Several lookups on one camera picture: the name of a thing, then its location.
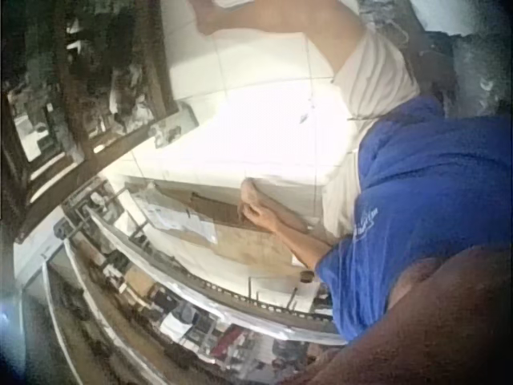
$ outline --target white logo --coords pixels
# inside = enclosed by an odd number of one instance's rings
[[[360,223],[356,226],[354,230],[353,240],[359,241],[363,239],[370,229],[374,226],[374,218],[378,215],[378,209],[373,209],[372,211],[366,210],[362,216],[360,217]]]

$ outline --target white shorts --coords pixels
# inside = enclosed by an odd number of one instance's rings
[[[378,119],[419,95],[402,53],[388,39],[367,30],[335,76],[349,115],[351,140],[341,166],[329,176],[322,196],[323,224],[331,237],[353,232],[354,203],[360,195],[358,149]]]

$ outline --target person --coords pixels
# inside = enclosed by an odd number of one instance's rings
[[[253,180],[241,186],[241,211],[329,286],[342,337],[361,336],[463,250],[510,245],[508,118],[446,119],[436,99],[418,94],[401,53],[337,0],[256,0],[233,10],[191,4],[205,34],[303,32],[336,74],[355,151],[326,186],[323,221],[341,240],[332,247],[308,234]]]

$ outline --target red object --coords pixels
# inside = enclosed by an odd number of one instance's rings
[[[222,357],[243,332],[244,329],[242,327],[230,325],[230,327],[219,338],[217,345],[212,348],[210,355],[217,359]]]

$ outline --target blue t-shirt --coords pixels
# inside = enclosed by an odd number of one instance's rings
[[[448,120],[424,97],[391,116],[360,146],[354,234],[316,268],[348,341],[382,317],[412,263],[511,244],[510,119]]]

